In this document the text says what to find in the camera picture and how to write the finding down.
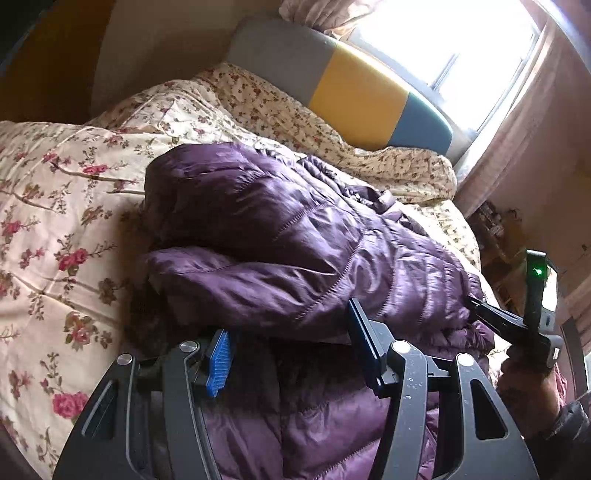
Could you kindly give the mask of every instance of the human hand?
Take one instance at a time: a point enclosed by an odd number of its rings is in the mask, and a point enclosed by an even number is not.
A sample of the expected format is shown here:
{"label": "human hand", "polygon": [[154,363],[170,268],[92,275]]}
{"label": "human hand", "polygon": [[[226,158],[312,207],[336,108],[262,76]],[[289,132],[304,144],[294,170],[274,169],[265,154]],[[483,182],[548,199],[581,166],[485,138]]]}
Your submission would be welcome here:
{"label": "human hand", "polygon": [[501,365],[497,393],[509,410],[524,438],[552,427],[560,412],[554,370],[536,371],[524,360],[519,348],[507,350],[509,358]]}

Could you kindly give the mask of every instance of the window frame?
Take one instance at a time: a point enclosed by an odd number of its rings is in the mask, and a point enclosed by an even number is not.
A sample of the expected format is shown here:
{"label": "window frame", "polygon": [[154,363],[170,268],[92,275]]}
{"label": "window frame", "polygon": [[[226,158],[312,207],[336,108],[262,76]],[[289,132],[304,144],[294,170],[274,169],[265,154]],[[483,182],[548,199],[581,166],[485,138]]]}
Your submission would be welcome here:
{"label": "window frame", "polygon": [[445,119],[452,125],[454,133],[457,131],[461,132],[465,137],[468,139],[468,143],[466,145],[466,149],[470,146],[472,142],[476,139],[476,137],[480,134],[482,129],[486,126],[486,124],[490,121],[493,117],[495,112],[499,109],[502,105],[503,101],[507,98],[512,88],[515,86],[515,82],[518,80],[519,76],[523,72],[525,65],[527,64],[528,60],[530,59],[532,53],[535,50],[535,46],[540,38],[540,29],[536,25],[533,19],[531,19],[531,26],[532,26],[532,42],[530,45],[530,49],[527,52],[527,55],[521,60],[519,66],[517,67],[515,73],[511,77],[508,85],[506,86],[505,90],[496,101],[494,106],[492,107],[491,111],[482,121],[478,129],[473,128],[462,128],[460,127],[454,119],[446,112],[446,101],[443,97],[439,94],[436,88],[438,88],[447,75],[449,71],[453,68],[453,64],[459,57],[458,54],[453,55],[450,60],[447,62],[443,70],[435,79],[435,81],[431,85],[427,85],[424,81],[420,80],[417,76],[413,75],[406,67],[402,64],[397,62],[395,59],[390,57],[389,55],[385,54],[383,51],[379,50],[377,47],[373,46],[372,44],[367,43],[361,37],[360,32],[357,28],[354,28],[349,35],[347,35],[346,39],[344,40],[346,43],[351,45],[352,47],[358,48],[365,53],[370,54],[371,56],[375,57],[383,64],[388,66],[391,70],[394,71],[402,80],[407,82],[412,88],[418,91],[421,95],[423,95],[429,102],[445,117]]}

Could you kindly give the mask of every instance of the purple puffer jacket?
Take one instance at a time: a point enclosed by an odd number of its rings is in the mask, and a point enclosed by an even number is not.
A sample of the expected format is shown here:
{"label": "purple puffer jacket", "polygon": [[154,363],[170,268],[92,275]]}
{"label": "purple puffer jacket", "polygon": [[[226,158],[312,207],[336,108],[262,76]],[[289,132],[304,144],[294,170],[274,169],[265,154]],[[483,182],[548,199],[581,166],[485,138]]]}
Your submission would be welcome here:
{"label": "purple puffer jacket", "polygon": [[[202,326],[242,332],[227,386],[206,409],[228,480],[368,477],[388,400],[365,387],[347,345],[351,297],[429,355],[483,360],[493,347],[462,305],[482,297],[478,279],[395,204],[379,215],[340,194],[321,163],[181,145],[147,170],[157,246],[142,263],[130,333],[159,353]],[[433,470],[436,407],[431,397],[422,478]]]}

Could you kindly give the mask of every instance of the headboard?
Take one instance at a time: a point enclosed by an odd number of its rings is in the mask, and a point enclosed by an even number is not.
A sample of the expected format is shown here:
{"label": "headboard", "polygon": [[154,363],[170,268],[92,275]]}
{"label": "headboard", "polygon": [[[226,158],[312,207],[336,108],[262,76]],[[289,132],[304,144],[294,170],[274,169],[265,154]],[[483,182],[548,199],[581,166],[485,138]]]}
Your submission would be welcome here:
{"label": "headboard", "polygon": [[388,145],[447,152],[452,128],[389,67],[320,32],[279,18],[251,18],[226,61],[306,105],[355,147]]}

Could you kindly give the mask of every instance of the window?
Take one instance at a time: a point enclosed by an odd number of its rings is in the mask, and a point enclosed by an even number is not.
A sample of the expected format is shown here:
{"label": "window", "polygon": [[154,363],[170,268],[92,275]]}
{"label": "window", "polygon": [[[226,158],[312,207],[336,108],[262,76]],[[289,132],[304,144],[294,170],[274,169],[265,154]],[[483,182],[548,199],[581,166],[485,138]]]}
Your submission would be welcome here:
{"label": "window", "polygon": [[349,41],[392,67],[474,138],[538,35],[519,0],[387,0]]}

